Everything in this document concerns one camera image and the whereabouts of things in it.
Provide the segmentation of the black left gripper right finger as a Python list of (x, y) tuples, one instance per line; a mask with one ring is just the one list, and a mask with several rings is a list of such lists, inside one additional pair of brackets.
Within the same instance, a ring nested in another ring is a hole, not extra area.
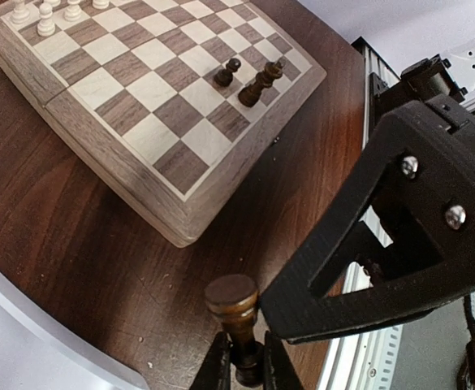
[(265, 390), (303, 390), (283, 342), (272, 332), (265, 333), (263, 388)]

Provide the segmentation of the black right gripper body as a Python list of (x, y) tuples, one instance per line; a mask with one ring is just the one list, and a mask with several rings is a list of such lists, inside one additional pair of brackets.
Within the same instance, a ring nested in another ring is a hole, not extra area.
[(418, 100), (426, 102), (435, 96), (444, 94), (457, 102), (463, 102), (466, 88), (460, 88), (447, 69), (451, 63), (439, 54), (424, 58), (403, 70), (400, 80), (377, 96), (377, 117)]

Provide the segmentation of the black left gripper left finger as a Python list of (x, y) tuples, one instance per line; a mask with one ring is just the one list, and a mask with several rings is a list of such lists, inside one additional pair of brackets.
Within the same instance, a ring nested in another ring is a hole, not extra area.
[(214, 337), (190, 390), (231, 389), (231, 343), (225, 332)]

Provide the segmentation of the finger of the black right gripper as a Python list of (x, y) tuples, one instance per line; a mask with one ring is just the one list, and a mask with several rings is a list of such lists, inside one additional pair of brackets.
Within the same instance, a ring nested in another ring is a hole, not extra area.
[[(325, 214), (263, 292), (270, 330), (292, 344), (349, 336), (397, 315), (435, 310), (475, 291), (475, 117), (453, 101), (409, 102), (378, 122)], [(364, 237), (351, 236), (369, 195), (393, 168), (407, 181), (385, 184), (410, 220), (394, 211), (399, 280), (372, 297), (340, 296), (348, 266), (382, 265)]]

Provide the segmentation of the dark chess piece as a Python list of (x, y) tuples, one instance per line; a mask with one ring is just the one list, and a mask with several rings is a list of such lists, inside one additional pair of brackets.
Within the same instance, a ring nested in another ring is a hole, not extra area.
[(257, 342), (258, 288), (252, 278), (242, 274), (224, 275), (205, 288), (209, 312), (231, 339), (230, 359), (239, 384), (256, 388), (263, 383), (263, 346)]
[(264, 89), (269, 89), (273, 83), (283, 76), (285, 61), (283, 58), (275, 62), (267, 62), (263, 70), (258, 72), (254, 81), (238, 93), (239, 102), (246, 107), (255, 106), (261, 98)]

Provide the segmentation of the white plastic compartment tray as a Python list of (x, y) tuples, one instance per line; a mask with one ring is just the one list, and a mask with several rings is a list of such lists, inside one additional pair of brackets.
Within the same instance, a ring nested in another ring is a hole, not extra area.
[(146, 389), (143, 376), (69, 331), (0, 273), (0, 389)]

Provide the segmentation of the dark pawn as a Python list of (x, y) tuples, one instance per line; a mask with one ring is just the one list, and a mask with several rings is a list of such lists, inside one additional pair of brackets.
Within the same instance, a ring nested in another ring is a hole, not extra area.
[(214, 75), (214, 82), (221, 87), (229, 86), (240, 67), (241, 61), (238, 58), (230, 58), (225, 67)]

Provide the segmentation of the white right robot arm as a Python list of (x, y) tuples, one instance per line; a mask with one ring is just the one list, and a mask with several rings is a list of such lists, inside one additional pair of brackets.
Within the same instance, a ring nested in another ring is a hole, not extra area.
[(322, 219), (264, 291), (268, 344), (419, 319), (475, 291), (475, 40), (407, 68)]

